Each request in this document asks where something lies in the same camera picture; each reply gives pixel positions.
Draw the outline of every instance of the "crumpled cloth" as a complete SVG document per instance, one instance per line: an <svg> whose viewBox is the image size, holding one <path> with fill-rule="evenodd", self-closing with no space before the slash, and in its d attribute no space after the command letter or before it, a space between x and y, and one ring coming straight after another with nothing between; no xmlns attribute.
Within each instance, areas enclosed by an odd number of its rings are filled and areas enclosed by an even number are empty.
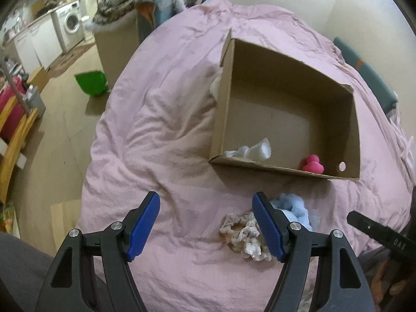
<svg viewBox="0 0 416 312"><path fill-rule="evenodd" d="M312 231L308 210L301 197L282 193L279 199L272 199L270 204L275 209L281 210L290 222L299 222ZM234 213L227 214L223 226L220 228L220 233L225 237L226 243L231 244L232 251L240 253L243 258L251 257L257 261L272 259L252 211L242 216Z"/></svg>
<svg viewBox="0 0 416 312"><path fill-rule="evenodd" d="M225 237L226 242L232 245L232 251L240 253L243 258L251 257L257 261L272 260L252 211L242 216L233 213L226 215L220 233Z"/></svg>

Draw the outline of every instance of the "bed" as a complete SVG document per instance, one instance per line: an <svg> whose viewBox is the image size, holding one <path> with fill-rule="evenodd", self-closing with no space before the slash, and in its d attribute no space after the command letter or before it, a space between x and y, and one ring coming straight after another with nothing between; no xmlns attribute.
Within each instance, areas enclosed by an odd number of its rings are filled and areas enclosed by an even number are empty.
<svg viewBox="0 0 416 312"><path fill-rule="evenodd" d="M361 179L317 180L208 163L216 109L209 86L220 73L225 37L281 51L354 88ZM165 22L139 47L118 79L96 128L82 190L79 227L104 229L157 191L161 209L130 269L149 311L263 311L282 269L243 259L223 243L226 214L251 197L301 196L320 215L318 232L342 230L358 255L376 245L348 226L351 210L400 230L409 219L413 182L377 99L340 50L277 6L208 0ZM317 259L305 293L313 289ZM96 271L103 277L99 260Z"/></svg>

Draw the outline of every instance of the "pink sponge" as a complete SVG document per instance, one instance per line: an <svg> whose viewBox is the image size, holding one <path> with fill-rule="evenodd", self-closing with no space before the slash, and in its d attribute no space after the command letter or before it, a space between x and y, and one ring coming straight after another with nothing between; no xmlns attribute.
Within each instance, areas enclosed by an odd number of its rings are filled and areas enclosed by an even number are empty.
<svg viewBox="0 0 416 312"><path fill-rule="evenodd" d="M302 170L321 174L324 171L324 167L319 163L318 156L311 155L306 159L306 165L302 167Z"/></svg>

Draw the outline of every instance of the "floor mat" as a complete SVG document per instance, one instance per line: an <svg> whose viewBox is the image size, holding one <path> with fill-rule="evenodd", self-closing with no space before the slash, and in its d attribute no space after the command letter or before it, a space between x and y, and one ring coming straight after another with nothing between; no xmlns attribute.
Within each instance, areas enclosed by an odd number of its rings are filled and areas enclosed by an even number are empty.
<svg viewBox="0 0 416 312"><path fill-rule="evenodd" d="M72 64L79 59L84 53L88 51L95 43L89 43L86 45L77 45L76 47L72 48L69 52L62 54L58 57L54 62L52 62L51 66L48 69L48 77L54 78L61 76L67 69L72 66Z"/></svg>

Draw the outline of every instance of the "open cardboard box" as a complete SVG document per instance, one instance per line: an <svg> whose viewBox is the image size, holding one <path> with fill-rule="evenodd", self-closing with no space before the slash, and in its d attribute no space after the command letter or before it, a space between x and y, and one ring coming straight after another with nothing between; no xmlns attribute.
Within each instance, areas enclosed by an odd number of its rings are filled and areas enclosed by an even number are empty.
<svg viewBox="0 0 416 312"><path fill-rule="evenodd" d="M282 53L232 38L225 41L210 162L319 178L359 179L360 142L351 86L340 85ZM226 157L267 137L264 162ZM315 154L318 175L299 170ZM345 163L345 170L340 163Z"/></svg>

